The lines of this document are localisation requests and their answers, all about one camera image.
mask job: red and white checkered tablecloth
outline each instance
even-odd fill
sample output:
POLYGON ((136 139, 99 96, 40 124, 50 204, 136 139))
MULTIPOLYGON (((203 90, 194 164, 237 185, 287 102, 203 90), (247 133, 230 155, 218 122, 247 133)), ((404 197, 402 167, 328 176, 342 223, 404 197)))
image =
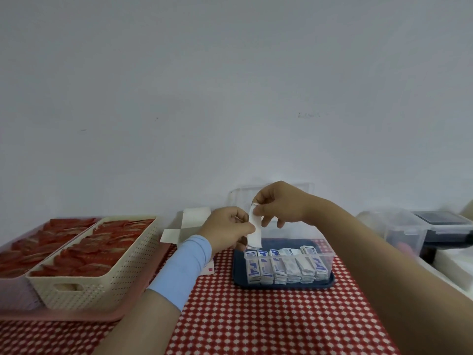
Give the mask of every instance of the red and white checkered tablecloth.
MULTIPOLYGON (((216 274, 198 278, 167 355, 399 354, 338 258, 330 289, 255 291, 233 284, 232 254, 219 253, 216 274)), ((90 354, 115 325, 1 322, 0 354, 90 354)))

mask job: white cardboard box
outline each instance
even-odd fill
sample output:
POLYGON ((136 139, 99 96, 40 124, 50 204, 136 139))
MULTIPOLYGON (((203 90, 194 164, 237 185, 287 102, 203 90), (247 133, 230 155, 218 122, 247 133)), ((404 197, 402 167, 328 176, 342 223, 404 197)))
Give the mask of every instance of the white cardboard box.
MULTIPOLYGON (((197 234, 200 227, 209 217, 210 207, 187 208, 182 215, 182 224, 180 229, 164 229, 161 236, 161 243, 176 244, 179 247, 184 240, 197 234)), ((204 267, 200 275, 209 275, 215 273, 213 259, 204 267)))

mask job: pink tray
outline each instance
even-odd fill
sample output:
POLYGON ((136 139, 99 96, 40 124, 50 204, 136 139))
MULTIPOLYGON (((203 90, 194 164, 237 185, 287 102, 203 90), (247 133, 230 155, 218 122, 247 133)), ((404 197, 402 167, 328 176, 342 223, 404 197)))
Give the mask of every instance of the pink tray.
POLYGON ((109 312, 97 310, 67 311, 51 310, 45 307, 33 310, 0 310, 0 320, 31 320, 31 321, 117 321, 120 320, 135 304, 139 296, 150 284, 151 278, 161 264, 169 247, 168 243, 160 243, 155 255, 145 265, 141 274, 121 300, 120 305, 109 312))

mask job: right hand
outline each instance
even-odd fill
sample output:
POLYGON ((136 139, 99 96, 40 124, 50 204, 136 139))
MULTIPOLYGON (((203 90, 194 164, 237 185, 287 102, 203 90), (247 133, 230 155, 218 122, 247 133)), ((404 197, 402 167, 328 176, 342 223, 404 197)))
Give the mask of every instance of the right hand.
POLYGON ((261 222, 263 227, 266 227, 273 217, 278 218, 278 228, 282 228, 287 221, 306 222, 315 198, 293 185, 279 181, 258 192, 253 203, 261 205, 253 210, 253 214, 264 217, 261 222))

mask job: blue sleeve cuff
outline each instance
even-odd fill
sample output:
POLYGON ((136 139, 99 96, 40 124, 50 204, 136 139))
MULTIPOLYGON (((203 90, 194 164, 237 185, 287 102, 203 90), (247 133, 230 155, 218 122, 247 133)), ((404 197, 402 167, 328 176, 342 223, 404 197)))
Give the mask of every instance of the blue sleeve cuff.
POLYGON ((193 235, 179 245, 148 289, 161 294, 182 311, 197 277, 210 262, 211 256, 209 241, 200 235, 193 235))

